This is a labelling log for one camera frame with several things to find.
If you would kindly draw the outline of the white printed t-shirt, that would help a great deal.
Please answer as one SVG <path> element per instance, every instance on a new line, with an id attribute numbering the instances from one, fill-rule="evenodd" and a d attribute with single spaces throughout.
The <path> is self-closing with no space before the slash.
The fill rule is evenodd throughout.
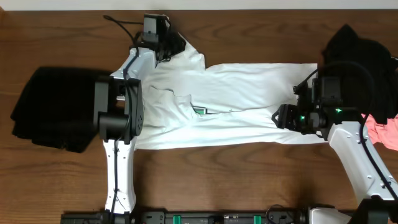
<path id="1" fill-rule="evenodd" d="M 224 63 L 207 67 L 192 45 L 142 79 L 144 127 L 138 149 L 174 149 L 252 142 L 316 144 L 276 127 L 271 117 L 296 104 L 292 89 L 314 63 Z"/>

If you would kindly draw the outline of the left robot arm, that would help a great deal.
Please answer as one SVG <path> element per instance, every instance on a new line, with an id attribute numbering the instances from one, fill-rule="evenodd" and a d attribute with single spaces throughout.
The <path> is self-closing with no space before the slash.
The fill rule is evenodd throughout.
<path id="1" fill-rule="evenodd" d="M 186 40 L 177 31 L 143 32 L 119 70 L 95 83 L 93 124 L 107 157 L 108 196 L 105 210 L 128 215 L 136 204 L 133 157 L 144 126 L 142 80 L 160 62 L 185 50 Z"/>

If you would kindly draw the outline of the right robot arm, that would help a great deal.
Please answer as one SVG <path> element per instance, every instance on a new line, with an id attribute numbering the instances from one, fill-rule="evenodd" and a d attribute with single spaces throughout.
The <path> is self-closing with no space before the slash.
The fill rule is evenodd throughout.
<path id="1" fill-rule="evenodd" d="M 280 129 L 321 133 L 338 155 L 359 202 L 352 215 L 313 207 L 307 223 L 397 223 L 397 181 L 368 139 L 361 115 L 343 106 L 338 87 L 294 88 L 294 92 L 297 104 L 281 105 L 273 122 Z"/>

